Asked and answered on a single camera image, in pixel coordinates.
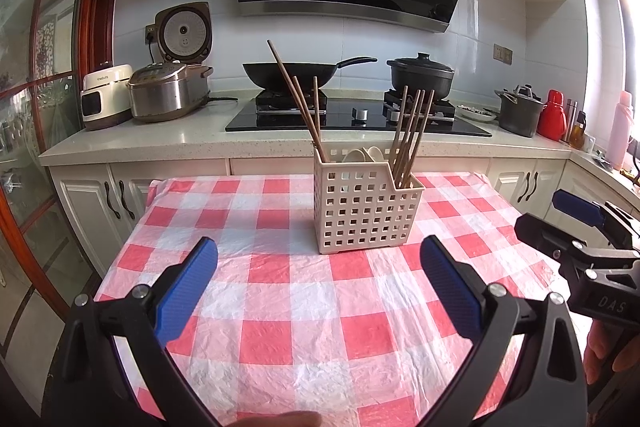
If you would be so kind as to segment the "person's left hand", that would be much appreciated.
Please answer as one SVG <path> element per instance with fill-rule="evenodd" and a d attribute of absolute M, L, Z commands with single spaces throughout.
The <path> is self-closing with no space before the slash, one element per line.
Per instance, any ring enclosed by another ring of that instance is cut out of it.
<path fill-rule="evenodd" d="M 294 411 L 272 416 L 251 416 L 229 424 L 229 427 L 320 427 L 322 416 L 317 412 Z"/>

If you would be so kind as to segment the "person's right hand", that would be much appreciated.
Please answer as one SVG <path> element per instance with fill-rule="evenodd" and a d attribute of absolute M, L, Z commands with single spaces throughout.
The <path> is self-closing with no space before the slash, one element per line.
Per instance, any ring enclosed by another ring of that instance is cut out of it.
<path fill-rule="evenodd" d="M 615 345 L 613 333 L 606 325 L 594 320 L 587 337 L 587 346 L 584 352 L 584 371 L 588 385 L 594 384 L 600 377 L 605 359 L 611 354 Z M 612 364 L 615 373 L 630 369 L 640 359 L 640 337 L 636 336 L 628 341 L 620 350 Z"/>

